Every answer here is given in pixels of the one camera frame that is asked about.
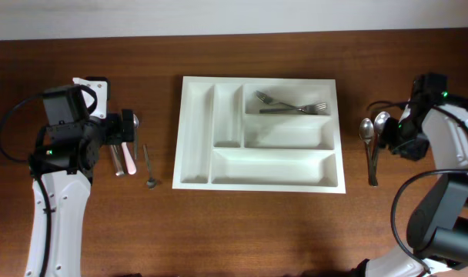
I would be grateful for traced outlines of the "steel tongs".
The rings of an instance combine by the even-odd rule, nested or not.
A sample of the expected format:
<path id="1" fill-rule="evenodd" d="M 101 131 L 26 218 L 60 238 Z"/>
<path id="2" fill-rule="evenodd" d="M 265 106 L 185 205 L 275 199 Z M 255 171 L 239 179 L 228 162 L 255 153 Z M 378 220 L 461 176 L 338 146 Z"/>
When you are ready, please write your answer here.
<path id="1" fill-rule="evenodd" d="M 123 176 L 125 174 L 124 169 L 122 167 L 122 163 L 120 160 L 118 148 L 116 145 L 109 146 L 111 151 L 112 162 L 115 167 L 115 175 L 116 176 Z"/>

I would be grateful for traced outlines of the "steel tablespoon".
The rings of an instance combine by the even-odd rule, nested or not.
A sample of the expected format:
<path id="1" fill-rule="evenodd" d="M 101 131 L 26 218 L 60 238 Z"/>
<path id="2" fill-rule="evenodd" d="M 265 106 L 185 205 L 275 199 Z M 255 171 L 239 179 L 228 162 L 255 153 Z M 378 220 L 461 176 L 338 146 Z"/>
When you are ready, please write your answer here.
<path id="1" fill-rule="evenodd" d="M 379 138 L 383 133 L 387 119 L 390 117 L 388 112 L 380 112 L 374 120 L 373 127 L 375 132 L 375 137 L 373 140 L 373 150 L 371 155 L 371 176 L 370 176 L 370 185 L 372 187 L 377 187 L 377 177 L 376 177 L 376 168 L 377 160 L 379 154 Z"/>
<path id="2" fill-rule="evenodd" d="M 374 138 L 373 124 L 369 118 L 364 118 L 359 126 L 359 137 L 364 143 L 366 152 L 367 169 L 368 169 L 368 182 L 372 187 L 377 187 L 376 174 L 373 169 L 371 142 Z"/>

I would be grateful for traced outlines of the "pink plastic knife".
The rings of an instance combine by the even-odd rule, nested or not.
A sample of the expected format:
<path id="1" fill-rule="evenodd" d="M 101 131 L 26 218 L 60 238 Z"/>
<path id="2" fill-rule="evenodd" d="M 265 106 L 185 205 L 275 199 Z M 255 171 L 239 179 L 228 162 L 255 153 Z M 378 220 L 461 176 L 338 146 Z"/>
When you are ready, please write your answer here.
<path id="1" fill-rule="evenodd" d="M 134 175 L 135 173 L 137 173 L 137 168 L 135 166 L 135 162 L 133 160 L 133 157 L 129 151 L 129 148 L 127 146 L 127 143 L 126 142 L 122 142 L 121 143 L 121 148 L 122 148 L 122 152 L 123 152 L 123 157 L 125 159 L 125 165 L 126 165 L 126 169 L 127 169 L 127 172 L 129 175 Z"/>

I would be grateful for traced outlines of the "steel fork straight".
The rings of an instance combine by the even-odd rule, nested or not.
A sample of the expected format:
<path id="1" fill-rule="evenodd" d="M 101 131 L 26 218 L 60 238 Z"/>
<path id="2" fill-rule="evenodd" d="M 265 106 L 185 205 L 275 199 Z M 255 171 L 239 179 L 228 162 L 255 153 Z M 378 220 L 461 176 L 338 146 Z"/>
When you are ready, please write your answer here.
<path id="1" fill-rule="evenodd" d="M 304 114 L 316 115 L 319 112 L 325 111 L 327 109 L 327 106 L 328 105 L 326 102 L 321 102 L 321 103 L 316 103 L 316 104 L 311 104 L 311 105 L 294 106 L 291 108 L 265 108 L 265 109 L 260 109 L 259 113 L 268 114 L 268 113 L 296 111 L 296 112 L 302 112 Z"/>

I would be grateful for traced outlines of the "steel fork angled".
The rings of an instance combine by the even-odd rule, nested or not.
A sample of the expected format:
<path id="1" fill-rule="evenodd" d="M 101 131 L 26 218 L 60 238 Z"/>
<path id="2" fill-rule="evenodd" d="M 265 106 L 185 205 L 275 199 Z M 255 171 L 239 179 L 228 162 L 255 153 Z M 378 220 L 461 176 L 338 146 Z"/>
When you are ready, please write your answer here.
<path id="1" fill-rule="evenodd" d="M 294 107 L 293 105 L 289 105 L 289 104 L 287 104 L 285 102 L 277 101 L 274 98 L 272 98 L 271 96 L 269 96 L 266 93 L 261 92 L 261 91 L 256 91 L 256 97 L 257 97 L 258 100 L 260 100 L 263 104 L 266 104 L 266 105 L 280 104 L 280 105 L 284 105 L 285 108 Z"/>

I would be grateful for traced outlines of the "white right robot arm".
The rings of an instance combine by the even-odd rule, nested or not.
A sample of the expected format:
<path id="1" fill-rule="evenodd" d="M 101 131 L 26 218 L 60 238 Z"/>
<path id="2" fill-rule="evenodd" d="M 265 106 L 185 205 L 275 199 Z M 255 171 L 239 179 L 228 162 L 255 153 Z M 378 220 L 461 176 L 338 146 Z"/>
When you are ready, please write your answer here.
<path id="1" fill-rule="evenodd" d="M 376 101 L 369 109 L 373 120 L 371 145 L 366 148 L 368 176 L 377 185 L 378 154 L 419 161 L 433 153 L 435 168 L 406 180 L 394 196 L 390 225 L 396 247 L 377 259 L 365 259 L 351 276 L 432 276 L 468 267 L 468 99 L 449 93 L 447 77 L 438 73 L 418 75 L 408 100 L 396 103 L 402 115 L 387 112 L 394 104 Z M 435 176 L 435 185 L 413 210 L 406 239 L 399 237 L 396 210 L 405 190 L 414 182 Z"/>

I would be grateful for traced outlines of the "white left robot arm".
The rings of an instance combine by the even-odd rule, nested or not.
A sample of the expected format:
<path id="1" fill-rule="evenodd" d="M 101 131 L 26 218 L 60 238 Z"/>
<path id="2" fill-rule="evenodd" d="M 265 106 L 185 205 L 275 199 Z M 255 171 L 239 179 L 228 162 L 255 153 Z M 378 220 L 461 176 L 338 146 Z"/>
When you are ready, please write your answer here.
<path id="1" fill-rule="evenodd" d="M 109 95 L 103 78 L 75 78 L 42 94 L 48 123 L 28 158 L 35 211 L 27 276 L 81 274 L 82 224 L 99 149 L 135 138 L 133 112 L 109 113 Z"/>

